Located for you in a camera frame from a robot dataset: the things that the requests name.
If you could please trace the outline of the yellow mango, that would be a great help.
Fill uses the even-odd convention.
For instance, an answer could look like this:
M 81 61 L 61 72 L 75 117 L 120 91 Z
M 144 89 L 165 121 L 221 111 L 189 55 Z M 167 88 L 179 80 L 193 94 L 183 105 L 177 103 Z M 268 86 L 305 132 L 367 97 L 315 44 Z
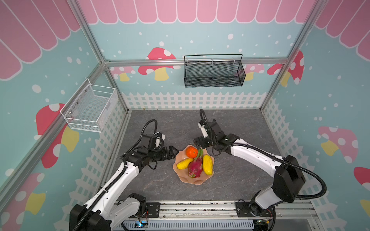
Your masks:
M 190 163 L 192 163 L 194 161 L 193 158 L 187 158 L 187 159 L 184 159 L 182 160 L 181 162 L 179 162 L 176 167 L 177 169 L 179 170 L 184 170 L 184 169 L 187 169 L 190 165 Z
M 206 175 L 211 176 L 213 175 L 213 160 L 209 155 L 203 156 L 203 171 Z

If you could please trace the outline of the pink scalloped fruit bowl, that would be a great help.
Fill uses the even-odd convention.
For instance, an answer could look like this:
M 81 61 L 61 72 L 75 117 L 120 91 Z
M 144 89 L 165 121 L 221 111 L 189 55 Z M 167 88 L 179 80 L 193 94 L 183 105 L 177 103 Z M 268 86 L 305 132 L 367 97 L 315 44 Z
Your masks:
M 214 175 L 214 158 L 208 155 L 206 149 L 198 150 L 188 145 L 176 156 L 173 170 L 180 181 L 201 185 Z

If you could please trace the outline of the pink dragon fruit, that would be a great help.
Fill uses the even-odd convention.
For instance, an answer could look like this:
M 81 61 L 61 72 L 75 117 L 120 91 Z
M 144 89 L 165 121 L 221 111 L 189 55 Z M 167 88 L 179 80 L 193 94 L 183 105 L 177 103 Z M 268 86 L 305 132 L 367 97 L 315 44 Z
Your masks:
M 199 149 L 197 158 L 190 163 L 188 167 L 188 176 L 190 178 L 199 178 L 203 171 L 203 149 Z

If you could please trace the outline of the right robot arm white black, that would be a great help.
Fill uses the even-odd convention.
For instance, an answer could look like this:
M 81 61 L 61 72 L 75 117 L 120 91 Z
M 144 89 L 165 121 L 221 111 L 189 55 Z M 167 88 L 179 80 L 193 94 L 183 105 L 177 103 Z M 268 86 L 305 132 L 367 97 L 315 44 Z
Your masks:
M 316 173 L 299 166 L 297 159 L 288 155 L 277 156 L 255 147 L 234 134 L 225 135 L 216 121 L 203 118 L 199 123 L 202 135 L 194 140 L 197 147 L 212 147 L 215 151 L 239 157 L 259 167 L 273 178 L 271 186 L 257 192 L 249 202 L 249 210 L 255 217 L 262 216 L 270 207 L 295 199 L 316 199 L 325 195 L 325 181 Z M 304 174 L 315 178 L 321 185 L 316 194 L 301 195 L 306 179 Z

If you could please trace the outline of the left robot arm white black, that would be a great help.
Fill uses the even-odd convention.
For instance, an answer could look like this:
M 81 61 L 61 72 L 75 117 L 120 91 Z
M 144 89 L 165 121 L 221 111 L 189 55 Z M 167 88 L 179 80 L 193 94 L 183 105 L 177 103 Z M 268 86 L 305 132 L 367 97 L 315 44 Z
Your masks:
M 146 198 L 132 193 L 121 204 L 116 201 L 151 162 L 158 163 L 174 159 L 179 150 L 172 145 L 162 149 L 149 150 L 136 147 L 121 156 L 121 164 L 108 182 L 83 206 L 75 205 L 69 215 L 70 231 L 112 231 L 131 216 L 140 217 L 146 213 Z

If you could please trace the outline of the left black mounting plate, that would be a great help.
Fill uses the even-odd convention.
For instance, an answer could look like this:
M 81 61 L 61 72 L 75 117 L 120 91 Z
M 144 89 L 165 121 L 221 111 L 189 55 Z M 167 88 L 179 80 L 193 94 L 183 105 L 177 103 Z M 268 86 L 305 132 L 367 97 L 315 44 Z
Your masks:
M 159 218 L 160 208 L 160 203 L 141 203 L 137 216 L 140 218 Z

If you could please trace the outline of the black mounting plate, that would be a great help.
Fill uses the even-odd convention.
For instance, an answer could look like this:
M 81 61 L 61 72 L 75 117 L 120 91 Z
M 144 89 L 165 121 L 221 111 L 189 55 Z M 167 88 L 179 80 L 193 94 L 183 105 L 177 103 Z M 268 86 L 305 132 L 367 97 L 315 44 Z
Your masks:
M 137 216 L 140 218 L 159 218 L 160 208 L 160 203 L 141 203 Z
M 237 216 L 239 218 L 260 217 L 261 208 L 255 202 L 246 202 L 244 200 L 235 203 Z

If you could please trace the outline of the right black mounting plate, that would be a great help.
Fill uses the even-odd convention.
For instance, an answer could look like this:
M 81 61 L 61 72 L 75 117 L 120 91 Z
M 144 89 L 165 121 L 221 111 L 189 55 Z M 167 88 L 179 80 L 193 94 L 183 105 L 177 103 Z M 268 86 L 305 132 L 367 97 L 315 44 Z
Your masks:
M 239 218 L 260 217 L 261 208 L 255 202 L 246 202 L 244 200 L 235 203 L 237 216 Z

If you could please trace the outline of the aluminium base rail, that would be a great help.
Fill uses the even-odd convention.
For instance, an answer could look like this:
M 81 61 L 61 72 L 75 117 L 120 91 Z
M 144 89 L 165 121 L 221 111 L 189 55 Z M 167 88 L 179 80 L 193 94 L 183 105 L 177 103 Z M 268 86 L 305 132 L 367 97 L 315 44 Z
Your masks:
M 260 217 L 239 218 L 237 201 L 160 201 L 159 218 L 131 216 L 113 231 L 322 231 L 311 202 L 270 207 Z

